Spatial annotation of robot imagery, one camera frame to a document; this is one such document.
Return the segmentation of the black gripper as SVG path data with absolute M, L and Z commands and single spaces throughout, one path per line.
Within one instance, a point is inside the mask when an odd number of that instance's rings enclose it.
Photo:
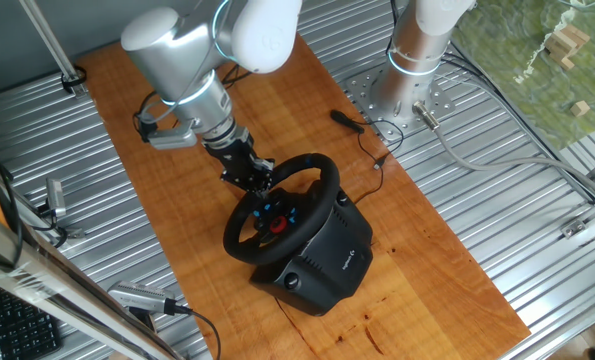
M 219 139 L 205 138 L 204 148 L 222 164 L 222 181 L 256 196 L 263 196 L 271 187 L 275 160 L 256 156 L 246 128 L 236 128 Z

